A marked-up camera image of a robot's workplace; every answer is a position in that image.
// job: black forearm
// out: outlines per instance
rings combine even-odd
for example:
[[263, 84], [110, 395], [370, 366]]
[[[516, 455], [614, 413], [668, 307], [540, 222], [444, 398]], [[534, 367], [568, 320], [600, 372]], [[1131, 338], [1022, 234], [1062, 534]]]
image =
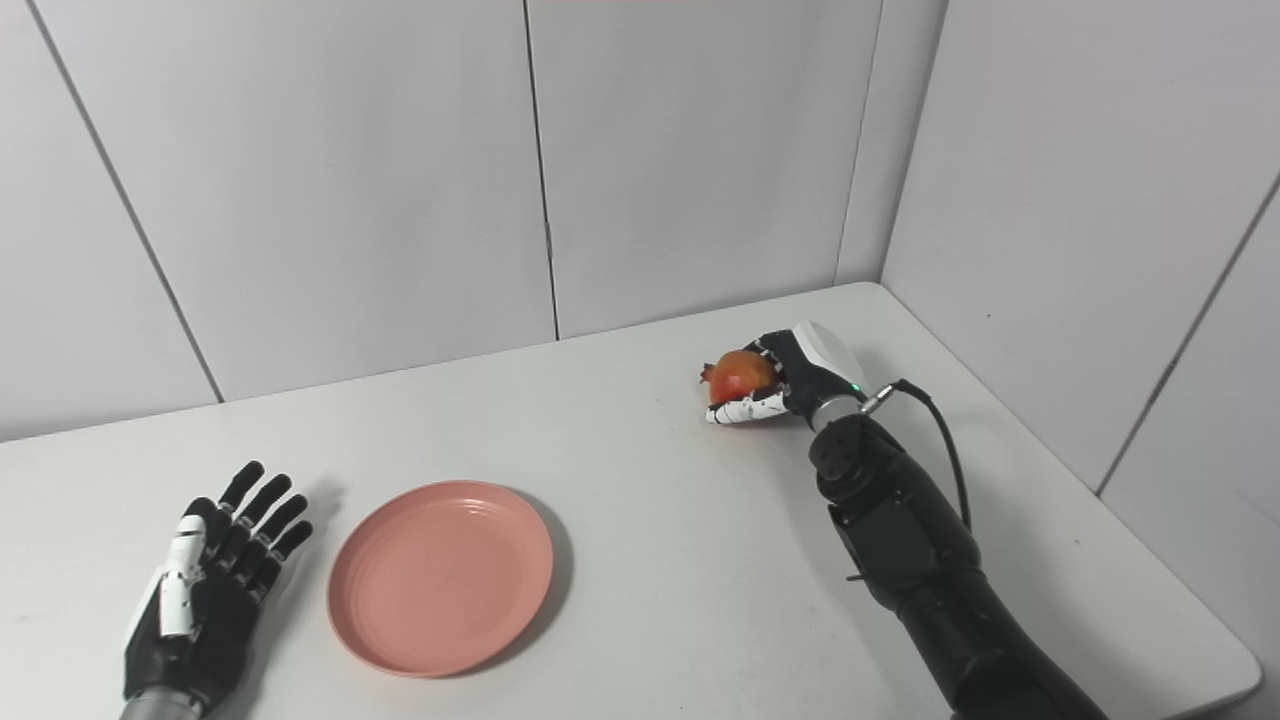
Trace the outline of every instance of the black forearm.
[[980, 571], [931, 578], [900, 606], [899, 619], [957, 717], [1105, 720]]
[[861, 579], [902, 621], [957, 717], [1105, 720], [1005, 609], [973, 536], [892, 436], [851, 415], [819, 432], [810, 460]]

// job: wall seam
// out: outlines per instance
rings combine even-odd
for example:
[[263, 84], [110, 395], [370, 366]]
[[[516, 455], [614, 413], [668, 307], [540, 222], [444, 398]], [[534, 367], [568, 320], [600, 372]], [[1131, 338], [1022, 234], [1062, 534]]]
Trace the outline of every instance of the wall seam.
[[40, 29], [45, 46], [52, 56], [54, 65], [58, 68], [58, 74], [61, 76], [63, 85], [67, 86], [72, 102], [76, 105], [77, 113], [79, 113], [81, 122], [84, 123], [84, 129], [88, 131], [90, 140], [93, 143], [93, 149], [97, 151], [99, 160], [101, 160], [102, 167], [106, 169], [111, 186], [115, 188], [115, 195], [124, 206], [124, 213], [128, 215], [129, 223], [133, 225], [133, 232], [142, 242], [142, 250], [146, 252], [147, 260], [151, 263], [151, 269], [155, 272], [156, 278], [160, 281], [160, 287], [164, 288], [165, 296], [169, 299], [169, 305], [173, 307], [174, 315], [178, 318], [178, 324], [182, 325], [183, 334], [187, 336], [187, 343], [191, 345], [191, 351], [196, 355], [200, 370], [204, 373], [205, 380], [209, 382], [209, 387], [212, 389], [214, 397], [218, 402], [225, 402], [223, 392], [218, 387], [218, 380], [214, 379], [214, 373], [210, 370], [209, 363], [205, 360], [205, 354], [200, 350], [200, 343], [196, 342], [196, 334], [191, 329], [191, 323], [187, 322], [187, 315], [182, 311], [182, 306], [178, 304], [178, 296], [174, 293], [173, 286], [169, 283], [169, 277], [165, 274], [164, 268], [160, 266], [160, 259], [156, 256], [155, 249], [151, 246], [151, 240], [142, 228], [142, 220], [138, 218], [138, 214], [133, 208], [133, 202], [129, 200], [129, 195], [124, 190], [124, 183], [120, 181], [120, 176], [116, 173], [115, 165], [111, 163], [111, 158], [106, 151], [106, 146], [102, 143], [102, 137], [99, 135], [97, 127], [90, 118], [88, 108], [84, 105], [84, 99], [81, 97], [79, 90], [77, 90], [76, 82], [72, 79], [70, 72], [67, 69], [67, 63], [63, 60], [61, 53], [58, 51], [54, 36], [49, 32], [49, 26], [45, 24], [45, 18], [40, 14], [40, 9], [36, 8], [35, 0], [26, 0], [26, 3], [27, 9], [31, 12], [31, 18], [36, 22], [36, 27]]
[[1204, 316], [1208, 315], [1210, 309], [1213, 306], [1213, 301], [1217, 300], [1219, 292], [1221, 292], [1222, 286], [1226, 284], [1226, 278], [1231, 274], [1231, 270], [1235, 269], [1235, 263], [1240, 259], [1245, 246], [1253, 237], [1253, 232], [1258, 228], [1263, 215], [1266, 215], [1267, 208], [1271, 205], [1271, 200], [1276, 196], [1277, 190], [1280, 190], [1280, 172], [1276, 173], [1276, 177], [1271, 181], [1271, 186], [1267, 188], [1266, 195], [1262, 196], [1262, 202], [1258, 204], [1257, 211], [1253, 213], [1253, 218], [1244, 228], [1244, 234], [1242, 234], [1240, 240], [1236, 241], [1235, 249], [1226, 259], [1226, 265], [1222, 266], [1217, 279], [1213, 282], [1213, 287], [1208, 291], [1208, 296], [1204, 297], [1204, 302], [1201, 304], [1199, 311], [1196, 314], [1190, 327], [1187, 329], [1187, 334], [1183, 336], [1183, 341], [1178, 345], [1178, 350], [1174, 351], [1172, 359], [1165, 365], [1165, 370], [1156, 380], [1156, 387], [1152, 388], [1151, 395], [1147, 397], [1147, 402], [1142, 406], [1142, 411], [1138, 413], [1138, 419], [1134, 420], [1134, 424], [1129, 429], [1129, 434], [1125, 436], [1124, 442], [1120, 445], [1120, 450], [1116, 452], [1115, 459], [1111, 460], [1111, 465], [1107, 468], [1106, 474], [1102, 475], [1102, 482], [1098, 483], [1098, 489], [1094, 492], [1096, 496], [1102, 497], [1102, 491], [1105, 491], [1111, 483], [1111, 478], [1115, 475], [1116, 469], [1120, 466], [1124, 456], [1129, 452], [1129, 446], [1133, 445], [1133, 441], [1138, 437], [1138, 432], [1142, 429], [1142, 425], [1146, 424], [1152, 406], [1156, 405], [1160, 395], [1165, 391], [1165, 384], [1169, 383], [1169, 378], [1172, 377], [1174, 370], [1178, 368], [1178, 363], [1181, 361], [1183, 354], [1187, 352], [1187, 347], [1190, 345], [1192, 338], [1196, 337], [1196, 332], [1199, 331], [1201, 323], [1204, 322]]
[[854, 201], [854, 176], [858, 174], [858, 151], [863, 146], [863, 133], [867, 128], [867, 105], [872, 95], [872, 77], [876, 76], [876, 51], [879, 49], [879, 31], [884, 22], [884, 0], [881, 0], [879, 9], [876, 10], [876, 36], [872, 38], [872, 61], [867, 68], [867, 87], [863, 90], [863, 110], [858, 115], [858, 137], [854, 138], [854, 159], [849, 168], [849, 192], [845, 193], [845, 214], [840, 220], [840, 242], [836, 243], [836, 259], [831, 270], [831, 286], [836, 286], [840, 278], [840, 255], [845, 251], [845, 233], [849, 231], [849, 208]]
[[522, 0], [525, 10], [525, 53], [529, 58], [529, 97], [534, 109], [534, 145], [538, 149], [538, 190], [543, 200], [543, 238], [547, 242], [547, 274], [552, 291], [552, 324], [559, 340], [559, 302], [556, 297], [556, 251], [552, 249], [552, 220], [547, 210], [547, 170], [543, 164], [543, 126], [538, 111], [538, 79], [534, 77], [534, 32], [529, 22], [529, 0]]

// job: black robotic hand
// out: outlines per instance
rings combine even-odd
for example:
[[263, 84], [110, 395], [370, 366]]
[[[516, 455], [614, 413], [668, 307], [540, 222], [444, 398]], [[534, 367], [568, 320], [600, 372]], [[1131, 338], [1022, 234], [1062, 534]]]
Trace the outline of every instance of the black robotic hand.
[[804, 322], [788, 331], [762, 334], [744, 350], [758, 352], [777, 370], [780, 382], [741, 400], [707, 409], [707, 421], [722, 425], [795, 414], [813, 424], [823, 404], [836, 397], [867, 400], [858, 360], [831, 331]]
[[124, 717], [198, 719], [239, 684], [262, 601], [312, 532], [305, 520], [285, 530], [307, 506], [301, 495], [261, 521], [289, 491], [287, 475], [236, 515], [262, 475], [251, 461], [216, 503], [201, 497], [183, 514], [124, 652]]

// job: white table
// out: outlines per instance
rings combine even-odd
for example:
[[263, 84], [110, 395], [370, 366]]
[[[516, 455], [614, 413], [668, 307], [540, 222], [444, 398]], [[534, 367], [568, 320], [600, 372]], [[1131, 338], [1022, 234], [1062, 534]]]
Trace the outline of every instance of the white table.
[[[1244, 646], [905, 307], [856, 284], [0, 445], [4, 715], [115, 716], [124, 625], [178, 515], [257, 457], [311, 496], [321, 533], [223, 717], [943, 719], [897, 620], [844, 579], [810, 432], [703, 421], [700, 364], [801, 319], [849, 342], [865, 384], [932, 392], [992, 584], [1112, 720], [1258, 682]], [[902, 397], [877, 416], [951, 493], [928, 414]], [[383, 675], [329, 629], [329, 565], [374, 507], [449, 478], [540, 501], [550, 601], [481, 671]]]

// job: white wall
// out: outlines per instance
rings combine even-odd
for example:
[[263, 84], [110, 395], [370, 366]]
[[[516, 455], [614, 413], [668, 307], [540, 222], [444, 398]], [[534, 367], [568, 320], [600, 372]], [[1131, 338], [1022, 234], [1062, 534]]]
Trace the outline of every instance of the white wall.
[[212, 401], [27, 6], [0, 3], [0, 441]]
[[562, 334], [832, 284], [879, 0], [529, 9]]
[[1262, 662], [1231, 720], [1280, 717], [1277, 309], [1272, 201], [1102, 493]]
[[837, 283], [879, 281], [947, 0], [881, 4]]
[[[143, 240], [228, 398], [556, 337], [521, 3], [37, 4], [140, 231], [12, 3], [0, 438], [212, 398]], [[878, 275], [940, 8], [531, 4], [564, 334]]]
[[40, 3], [223, 393], [554, 338], [520, 3]]
[[884, 283], [1097, 487], [1280, 165], [1280, 4], [947, 10]]

